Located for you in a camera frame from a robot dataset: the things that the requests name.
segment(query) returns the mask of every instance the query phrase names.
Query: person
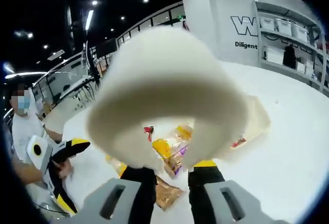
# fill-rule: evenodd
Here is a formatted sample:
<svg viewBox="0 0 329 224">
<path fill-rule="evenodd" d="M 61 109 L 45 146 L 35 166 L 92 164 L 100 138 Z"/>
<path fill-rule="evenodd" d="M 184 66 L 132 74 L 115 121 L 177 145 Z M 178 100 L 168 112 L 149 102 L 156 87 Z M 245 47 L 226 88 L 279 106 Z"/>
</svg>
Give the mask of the person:
<svg viewBox="0 0 329 224">
<path fill-rule="evenodd" d="M 12 119 L 12 139 L 15 148 L 15 156 L 12 158 L 13 168 L 24 184 L 42 181 L 42 173 L 32 164 L 27 154 L 27 145 L 33 135 L 44 138 L 54 145 L 62 141 L 62 134 L 47 129 L 36 114 L 31 112 L 30 95 L 24 84 L 19 84 L 12 90 L 10 105 L 14 111 Z M 55 165 L 62 179 L 72 170 L 69 160 Z"/>
</svg>

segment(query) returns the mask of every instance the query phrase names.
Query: foam cylinder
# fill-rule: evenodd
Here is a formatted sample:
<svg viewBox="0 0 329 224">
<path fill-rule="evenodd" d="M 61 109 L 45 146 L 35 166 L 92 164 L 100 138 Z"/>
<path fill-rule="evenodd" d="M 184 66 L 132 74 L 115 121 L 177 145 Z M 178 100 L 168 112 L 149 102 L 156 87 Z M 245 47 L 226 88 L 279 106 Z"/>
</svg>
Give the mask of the foam cylinder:
<svg viewBox="0 0 329 224">
<path fill-rule="evenodd" d="M 195 118 L 183 160 L 190 168 L 229 150 L 243 133 L 247 115 L 245 95 L 201 41 L 179 28 L 157 27 L 121 45 L 89 112 L 87 129 L 110 156 L 131 167 L 161 171 L 143 121 Z"/>
</svg>

